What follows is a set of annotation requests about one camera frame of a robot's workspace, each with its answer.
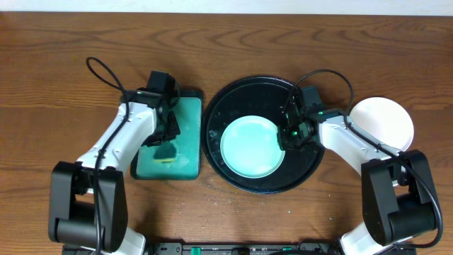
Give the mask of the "green yellow scrub sponge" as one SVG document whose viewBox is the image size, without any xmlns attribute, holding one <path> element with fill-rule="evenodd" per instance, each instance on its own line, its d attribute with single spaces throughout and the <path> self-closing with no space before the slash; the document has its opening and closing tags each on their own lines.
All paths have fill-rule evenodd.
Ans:
<svg viewBox="0 0 453 255">
<path fill-rule="evenodd" d="M 171 142 L 159 145 L 153 155 L 155 162 L 170 163 L 176 160 L 176 147 Z"/>
</svg>

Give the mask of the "mint green plate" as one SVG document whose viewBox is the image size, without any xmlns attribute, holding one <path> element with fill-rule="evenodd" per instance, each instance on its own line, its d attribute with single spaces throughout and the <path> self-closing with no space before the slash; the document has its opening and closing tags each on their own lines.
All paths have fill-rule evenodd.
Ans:
<svg viewBox="0 0 453 255">
<path fill-rule="evenodd" d="M 247 179 L 271 175 L 285 158 L 277 141 L 277 126 L 257 115 L 230 123 L 222 134 L 220 152 L 228 168 Z"/>
</svg>

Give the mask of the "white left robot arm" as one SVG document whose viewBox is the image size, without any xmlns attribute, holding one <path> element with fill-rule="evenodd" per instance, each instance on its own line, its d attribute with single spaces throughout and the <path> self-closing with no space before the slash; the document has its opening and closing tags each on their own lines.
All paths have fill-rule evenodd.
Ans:
<svg viewBox="0 0 453 255">
<path fill-rule="evenodd" d="M 124 175 L 140 147 L 180 131 L 172 93 L 128 91 L 101 138 L 74 163 L 52 170 L 48 236 L 94 254 L 143 254 L 146 239 L 128 227 Z"/>
</svg>

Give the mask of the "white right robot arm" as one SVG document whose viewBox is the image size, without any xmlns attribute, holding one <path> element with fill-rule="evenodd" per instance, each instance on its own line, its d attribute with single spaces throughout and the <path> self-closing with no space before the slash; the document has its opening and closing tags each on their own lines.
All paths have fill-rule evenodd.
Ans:
<svg viewBox="0 0 453 255">
<path fill-rule="evenodd" d="M 283 150 L 317 144 L 361 176 L 363 222 L 339 239 L 340 254 L 386 254 L 438 244 L 444 221 L 427 157 L 402 152 L 321 103 L 287 103 L 277 138 Z"/>
</svg>

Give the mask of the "white pink plate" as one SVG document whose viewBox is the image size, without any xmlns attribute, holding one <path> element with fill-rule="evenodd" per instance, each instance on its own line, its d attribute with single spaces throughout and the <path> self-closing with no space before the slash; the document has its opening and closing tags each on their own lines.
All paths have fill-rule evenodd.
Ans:
<svg viewBox="0 0 453 255">
<path fill-rule="evenodd" d="M 411 117 L 391 99 L 366 98 L 353 107 L 350 117 L 358 127 L 401 151 L 406 151 L 413 141 L 414 125 Z"/>
</svg>

